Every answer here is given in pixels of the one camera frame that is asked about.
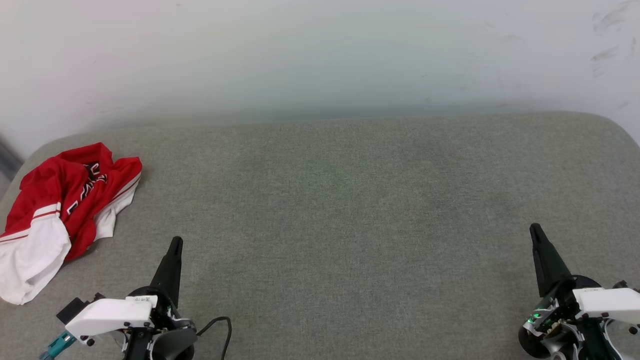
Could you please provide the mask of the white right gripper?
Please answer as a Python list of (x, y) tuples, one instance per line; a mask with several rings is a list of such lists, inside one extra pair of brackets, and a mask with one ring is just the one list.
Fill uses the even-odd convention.
[(539, 223), (529, 228), (540, 302), (518, 331), (521, 348), (548, 360), (631, 360), (611, 339), (610, 326), (639, 333), (639, 291), (620, 281), (606, 289), (569, 271)]

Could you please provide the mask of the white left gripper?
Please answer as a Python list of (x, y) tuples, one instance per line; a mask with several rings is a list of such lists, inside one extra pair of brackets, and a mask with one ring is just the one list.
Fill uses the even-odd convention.
[(65, 308), (65, 330), (85, 346), (99, 336), (122, 336), (125, 360), (192, 360), (198, 340), (193, 321), (178, 313), (184, 241), (174, 236), (151, 280), (122, 299), (99, 292)]

